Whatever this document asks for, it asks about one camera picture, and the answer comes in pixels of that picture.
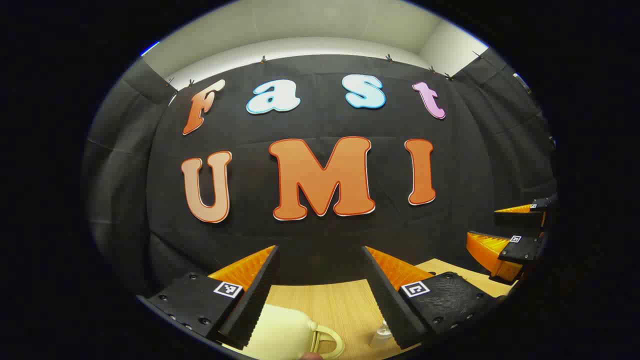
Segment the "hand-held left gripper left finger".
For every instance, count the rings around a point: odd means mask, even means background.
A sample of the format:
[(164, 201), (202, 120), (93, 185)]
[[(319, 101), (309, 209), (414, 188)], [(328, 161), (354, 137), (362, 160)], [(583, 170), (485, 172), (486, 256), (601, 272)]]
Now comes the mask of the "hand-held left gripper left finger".
[(250, 342), (280, 264), (279, 247), (264, 248), (204, 275), (188, 272), (137, 300), (195, 337), (243, 350)]

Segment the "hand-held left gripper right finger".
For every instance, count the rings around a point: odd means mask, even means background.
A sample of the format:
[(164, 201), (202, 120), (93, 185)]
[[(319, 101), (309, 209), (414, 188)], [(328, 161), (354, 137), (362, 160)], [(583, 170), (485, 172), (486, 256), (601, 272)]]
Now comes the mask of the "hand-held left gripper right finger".
[(366, 281), (401, 349), (449, 340), (494, 312), (504, 299), (456, 272), (434, 275), (368, 246), (361, 252)]

